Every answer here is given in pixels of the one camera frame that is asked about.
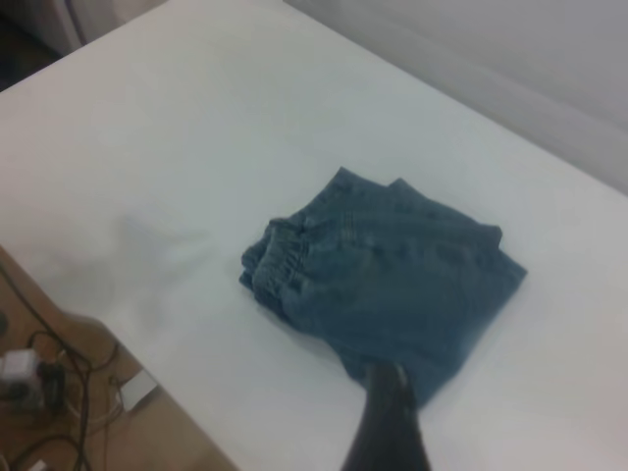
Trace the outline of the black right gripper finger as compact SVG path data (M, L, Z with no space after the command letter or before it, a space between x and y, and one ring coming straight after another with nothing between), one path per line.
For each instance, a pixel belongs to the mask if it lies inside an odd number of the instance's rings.
M344 471L432 469L404 370L374 363L367 370L366 403Z

